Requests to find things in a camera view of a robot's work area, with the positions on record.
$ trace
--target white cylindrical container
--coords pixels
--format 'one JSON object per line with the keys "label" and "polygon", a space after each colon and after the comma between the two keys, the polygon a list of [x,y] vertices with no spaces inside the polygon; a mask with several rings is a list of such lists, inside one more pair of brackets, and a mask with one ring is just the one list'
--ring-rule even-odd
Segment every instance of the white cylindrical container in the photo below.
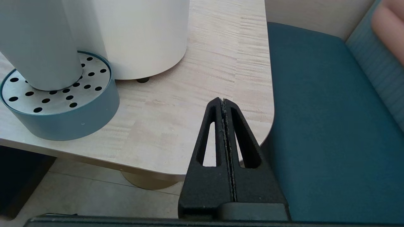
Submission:
{"label": "white cylindrical container", "polygon": [[0,1],[0,51],[39,90],[71,86],[82,67],[60,0]]}
{"label": "white cylindrical container", "polygon": [[115,79],[177,64],[187,48],[189,0],[63,0],[77,49],[105,56]]}

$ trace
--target teal cushion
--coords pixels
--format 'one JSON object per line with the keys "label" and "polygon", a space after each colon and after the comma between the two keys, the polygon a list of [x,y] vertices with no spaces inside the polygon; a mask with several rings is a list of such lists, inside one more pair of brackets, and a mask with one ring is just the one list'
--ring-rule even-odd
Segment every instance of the teal cushion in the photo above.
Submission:
{"label": "teal cushion", "polygon": [[344,42],[277,23],[268,35],[266,145],[292,220],[403,224],[404,135]]}

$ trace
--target round hole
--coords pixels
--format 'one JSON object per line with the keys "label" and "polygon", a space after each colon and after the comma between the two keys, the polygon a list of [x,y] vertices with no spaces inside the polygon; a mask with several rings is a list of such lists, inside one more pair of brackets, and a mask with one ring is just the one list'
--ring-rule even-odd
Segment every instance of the round hole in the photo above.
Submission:
{"label": "round hole", "polygon": [[39,113],[39,112],[41,112],[41,111],[42,111],[42,108],[40,108],[40,107],[37,107],[37,108],[34,109],[34,112],[35,112],[35,113]]}
{"label": "round hole", "polygon": [[18,97],[13,96],[13,97],[9,98],[8,100],[9,100],[10,102],[14,102],[14,101],[16,101],[17,99],[18,99]]}

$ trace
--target wooden table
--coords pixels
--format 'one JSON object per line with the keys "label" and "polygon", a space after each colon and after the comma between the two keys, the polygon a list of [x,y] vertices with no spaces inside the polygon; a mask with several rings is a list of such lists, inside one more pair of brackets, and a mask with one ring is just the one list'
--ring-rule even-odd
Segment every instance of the wooden table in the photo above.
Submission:
{"label": "wooden table", "polygon": [[[188,29],[187,52],[176,66],[144,84],[117,81],[118,112],[99,131],[44,140],[0,105],[0,145],[183,181],[205,107],[215,97],[238,104],[263,142],[274,117],[264,0],[191,0]],[[12,69],[0,55],[0,79]],[[207,151],[214,149],[208,144]],[[212,165],[214,153],[207,153]]]}

